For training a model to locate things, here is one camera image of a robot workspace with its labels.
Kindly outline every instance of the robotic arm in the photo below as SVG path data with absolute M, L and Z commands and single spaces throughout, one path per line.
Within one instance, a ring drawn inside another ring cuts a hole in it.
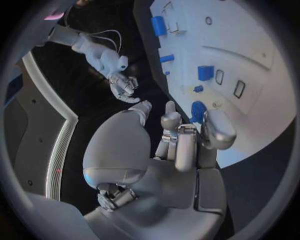
M 54 27 L 48 41 L 71 46 L 75 52 L 84 54 L 87 62 L 109 80 L 110 89 L 117 99 L 132 104 L 140 101 L 131 97 L 138 87 L 137 79 L 121 73 L 128 66 L 126 56 L 119 56 L 116 51 L 93 42 L 88 35 L 60 25 Z

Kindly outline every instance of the circular hole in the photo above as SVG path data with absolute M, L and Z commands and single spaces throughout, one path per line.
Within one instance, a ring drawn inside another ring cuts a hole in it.
M 206 22 L 207 25 L 212 25 L 213 24 L 213 20 L 210 16 L 207 16 L 205 18 L 205 22 Z

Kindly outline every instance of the cable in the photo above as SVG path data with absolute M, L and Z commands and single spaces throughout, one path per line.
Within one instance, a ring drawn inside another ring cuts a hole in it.
M 69 17 L 71 9 L 72 9 L 72 6 L 65 12 L 65 15 L 63 17 L 64 25 L 66 26 L 66 28 L 71 29 L 73 31 L 76 31 L 78 33 L 86 34 L 86 35 L 88 35 L 90 37 L 94 37 L 94 38 L 97 38 L 97 39 L 104 39 L 104 40 L 110 41 L 114 45 L 115 51 L 117 51 L 117 53 L 120 52 L 121 47 L 122 47 L 122 35 L 120 34 L 120 32 L 118 30 L 108 29 L 108 30 L 104 30 L 104 31 L 89 33 L 89 32 L 85 32 L 85 31 L 81 31 L 81 30 L 78 30 L 78 29 L 71 28 L 68 25 L 68 17 Z M 114 40 L 112 40 L 109 37 L 97 36 L 99 34 L 108 33 L 108 32 L 113 32 L 113 33 L 116 33 L 118 35 L 118 37 L 119 37 L 119 48 L 118 48 L 118 50 L 117 50 L 117 44 L 116 44 L 116 42 Z

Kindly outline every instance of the humanoid robot hand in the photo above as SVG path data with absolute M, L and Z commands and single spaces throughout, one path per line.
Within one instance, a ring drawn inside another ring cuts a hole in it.
M 139 85 L 137 79 L 135 77 L 126 77 L 120 73 L 128 66 L 128 58 L 126 56 L 119 56 L 116 51 L 93 42 L 84 33 L 78 35 L 71 47 L 75 52 L 85 54 L 87 62 L 109 80 L 110 89 L 117 99 L 126 103 L 137 103 L 140 101 L 139 98 L 131 97 Z

